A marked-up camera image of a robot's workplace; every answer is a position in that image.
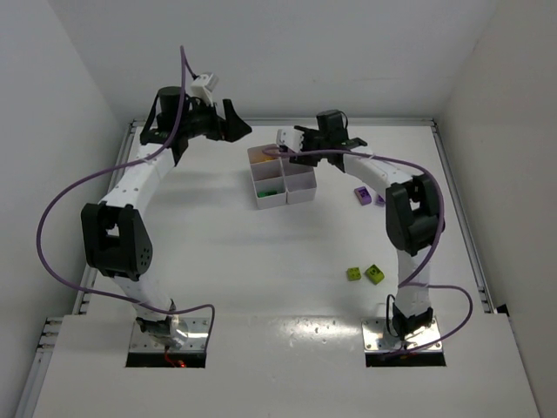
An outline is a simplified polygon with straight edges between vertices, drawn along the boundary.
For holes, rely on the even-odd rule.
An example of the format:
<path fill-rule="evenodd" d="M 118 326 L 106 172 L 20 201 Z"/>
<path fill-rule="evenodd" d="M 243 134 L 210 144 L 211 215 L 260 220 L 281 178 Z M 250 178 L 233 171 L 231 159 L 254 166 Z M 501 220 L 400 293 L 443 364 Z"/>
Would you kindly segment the green square lego brick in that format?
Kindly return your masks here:
<path fill-rule="evenodd" d="M 261 192 L 257 192 L 257 197 L 258 198 L 264 198 L 264 197 L 269 197 L 269 196 L 274 196 L 279 194 L 278 190 L 275 189 L 271 189 L 271 190 L 264 190 Z"/>

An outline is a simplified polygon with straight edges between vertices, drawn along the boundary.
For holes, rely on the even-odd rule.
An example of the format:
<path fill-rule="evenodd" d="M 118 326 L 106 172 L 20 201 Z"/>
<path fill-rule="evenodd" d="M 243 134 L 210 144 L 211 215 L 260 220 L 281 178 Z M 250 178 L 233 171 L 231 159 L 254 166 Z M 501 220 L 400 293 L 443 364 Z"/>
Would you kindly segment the purple patterned lego brick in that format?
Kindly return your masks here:
<path fill-rule="evenodd" d="M 366 187 L 361 186 L 355 188 L 354 194 L 362 206 L 370 205 L 372 203 L 372 196 Z"/>

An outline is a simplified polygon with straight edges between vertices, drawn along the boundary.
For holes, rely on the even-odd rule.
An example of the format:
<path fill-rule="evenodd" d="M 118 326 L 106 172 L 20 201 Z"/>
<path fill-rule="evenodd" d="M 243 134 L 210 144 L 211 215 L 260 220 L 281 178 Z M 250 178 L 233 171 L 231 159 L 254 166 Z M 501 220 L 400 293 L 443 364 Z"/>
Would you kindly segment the lime green lego brick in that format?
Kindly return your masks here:
<path fill-rule="evenodd" d="M 357 281 L 362 278 L 362 274 L 358 267 L 349 267 L 346 270 L 346 277 L 348 281 Z"/>

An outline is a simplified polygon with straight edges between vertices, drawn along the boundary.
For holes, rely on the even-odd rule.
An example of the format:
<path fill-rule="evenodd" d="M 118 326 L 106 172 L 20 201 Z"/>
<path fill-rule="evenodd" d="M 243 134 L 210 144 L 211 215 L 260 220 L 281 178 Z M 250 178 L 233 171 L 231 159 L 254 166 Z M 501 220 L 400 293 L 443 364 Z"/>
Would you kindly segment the yellow round lego piece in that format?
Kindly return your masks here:
<path fill-rule="evenodd" d="M 253 164 L 271 159 L 271 157 L 266 155 L 261 149 L 250 150 L 249 157 Z"/>

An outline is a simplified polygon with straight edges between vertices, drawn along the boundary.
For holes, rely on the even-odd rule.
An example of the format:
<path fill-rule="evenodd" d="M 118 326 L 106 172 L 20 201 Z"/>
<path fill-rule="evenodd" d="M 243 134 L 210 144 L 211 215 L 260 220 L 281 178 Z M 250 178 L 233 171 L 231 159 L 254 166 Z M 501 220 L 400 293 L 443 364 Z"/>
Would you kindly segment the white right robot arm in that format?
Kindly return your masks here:
<path fill-rule="evenodd" d="M 397 251 L 399 284 L 390 313 L 390 329 L 403 340 L 431 324 L 429 262 L 445 228 L 444 200 L 438 182 L 419 168 L 372 152 L 367 142 L 348 131 L 338 110 L 323 111 L 316 128 L 296 125 L 277 136 L 293 164 L 317 166 L 322 159 L 361 180 L 385 202 L 386 234 Z"/>

